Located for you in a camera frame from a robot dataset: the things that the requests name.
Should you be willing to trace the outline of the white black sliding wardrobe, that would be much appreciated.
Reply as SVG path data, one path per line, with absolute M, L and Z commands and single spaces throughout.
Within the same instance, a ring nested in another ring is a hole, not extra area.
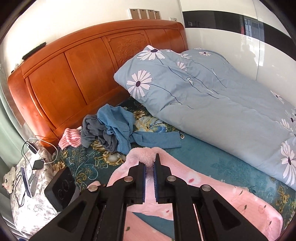
M 242 74 L 295 104 L 295 43 L 261 1 L 181 1 L 190 49 L 224 56 Z

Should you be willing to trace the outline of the black box device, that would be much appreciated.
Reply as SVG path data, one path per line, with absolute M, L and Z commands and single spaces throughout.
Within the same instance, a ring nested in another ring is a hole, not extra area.
M 59 170 L 44 190 L 46 198 L 58 212 L 72 203 L 79 193 L 79 188 L 68 167 Z

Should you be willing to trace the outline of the crumpled blue cloth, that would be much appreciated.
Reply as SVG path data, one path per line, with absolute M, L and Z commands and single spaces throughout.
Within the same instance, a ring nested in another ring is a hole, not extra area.
M 134 114 L 121 106 L 104 105 L 98 110 L 97 119 L 105 125 L 109 135 L 115 135 L 118 141 L 117 151 L 122 154 L 129 153 L 132 149 L 132 143 L 149 148 L 172 149 L 181 147 L 181 138 L 178 132 L 136 130 Z

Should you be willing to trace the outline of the teal floral bed blanket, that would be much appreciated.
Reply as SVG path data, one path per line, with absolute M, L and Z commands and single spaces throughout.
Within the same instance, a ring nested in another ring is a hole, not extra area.
M 295 190 L 257 170 L 237 157 L 186 133 L 180 133 L 181 147 L 167 152 L 191 169 L 221 182 L 245 187 L 275 208 L 286 229 L 295 215 Z M 106 184 L 112 173 L 125 161 L 125 155 L 111 153 L 94 141 L 90 147 L 68 146 L 55 161 L 68 166 L 76 186 L 85 189 L 93 181 Z

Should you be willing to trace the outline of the black remote on headboard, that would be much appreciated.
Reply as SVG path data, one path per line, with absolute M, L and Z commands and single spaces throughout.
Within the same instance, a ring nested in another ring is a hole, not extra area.
M 44 48 L 46 46 L 46 42 L 43 42 L 42 44 L 39 44 L 37 47 L 35 47 L 34 49 L 32 49 L 31 51 L 29 51 L 27 54 L 25 54 L 22 57 L 22 60 L 27 60 L 30 56 L 32 56 L 33 54 L 35 54 L 37 51 L 41 50 L 42 48 Z

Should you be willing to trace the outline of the grey crumpled garment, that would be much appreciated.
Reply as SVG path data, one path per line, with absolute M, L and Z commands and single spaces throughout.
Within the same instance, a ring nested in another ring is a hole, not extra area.
M 88 148 L 95 140 L 98 140 L 107 151 L 117 151 L 116 136 L 113 133 L 107 133 L 107 127 L 97 119 L 97 115 L 88 114 L 82 121 L 81 145 Z

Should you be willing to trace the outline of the row of wall switches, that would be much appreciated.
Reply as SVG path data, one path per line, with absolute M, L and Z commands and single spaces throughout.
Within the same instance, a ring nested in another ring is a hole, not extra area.
M 160 12 L 151 9 L 130 9 L 129 13 L 133 20 L 161 20 Z

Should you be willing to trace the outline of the floral covered nightstand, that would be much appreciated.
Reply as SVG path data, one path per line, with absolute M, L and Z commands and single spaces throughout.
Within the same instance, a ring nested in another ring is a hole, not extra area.
M 10 194 L 11 212 L 15 229 L 24 238 L 33 236 L 58 214 L 44 190 L 66 165 L 57 160 L 57 148 L 50 154 L 42 146 L 44 143 L 38 138 L 25 141 L 21 149 L 22 158 L 15 166 L 16 177 Z

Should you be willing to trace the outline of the light blue floral duvet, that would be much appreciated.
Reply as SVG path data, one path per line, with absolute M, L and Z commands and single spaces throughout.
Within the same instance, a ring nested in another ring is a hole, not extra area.
M 295 107 L 222 55 L 146 46 L 114 80 L 154 117 L 295 188 Z

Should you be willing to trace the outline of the pink white striped cloth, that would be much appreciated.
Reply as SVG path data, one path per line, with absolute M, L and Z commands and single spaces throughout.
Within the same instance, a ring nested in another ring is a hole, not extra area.
M 79 130 L 66 128 L 58 146 L 61 150 L 66 149 L 68 146 L 77 148 L 81 145 L 81 135 Z

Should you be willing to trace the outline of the white plush toy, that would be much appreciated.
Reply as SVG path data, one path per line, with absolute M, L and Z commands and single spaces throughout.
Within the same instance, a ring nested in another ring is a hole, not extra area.
M 8 173 L 3 177 L 2 187 L 7 191 L 8 194 L 12 194 L 14 181 L 16 179 L 16 169 L 12 167 Z

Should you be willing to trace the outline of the pink floral fleece garment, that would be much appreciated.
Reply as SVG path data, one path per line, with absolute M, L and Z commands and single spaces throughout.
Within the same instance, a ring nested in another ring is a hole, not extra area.
M 184 180 L 189 187 L 198 187 L 198 214 L 201 215 L 203 227 L 209 227 L 210 240 L 217 237 L 217 230 L 227 239 L 253 240 L 253 232 L 245 227 L 236 216 L 244 217 L 254 225 L 268 240 L 276 240 L 280 236 L 283 219 L 267 202 L 251 194 L 245 188 L 225 184 L 198 173 L 166 151 L 160 148 L 134 148 L 124 164 L 111 175 L 108 185 L 127 175 L 129 168 L 139 163 L 147 165 L 145 202 L 128 208 L 124 232 L 124 240 L 170 240 L 170 238 L 138 218 L 135 213 L 148 217 L 157 216 L 172 220 L 173 210 L 170 204 L 157 204 L 153 185 L 153 164 L 156 156 L 160 163 L 170 168 L 171 173 Z

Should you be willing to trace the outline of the orange wooden headboard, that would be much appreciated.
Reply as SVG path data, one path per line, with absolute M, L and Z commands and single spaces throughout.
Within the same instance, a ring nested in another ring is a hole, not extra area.
M 70 33 L 37 51 L 9 76 L 13 100 L 33 134 L 53 152 L 66 128 L 129 93 L 114 73 L 147 45 L 183 52 L 184 26 L 167 20 L 124 20 Z

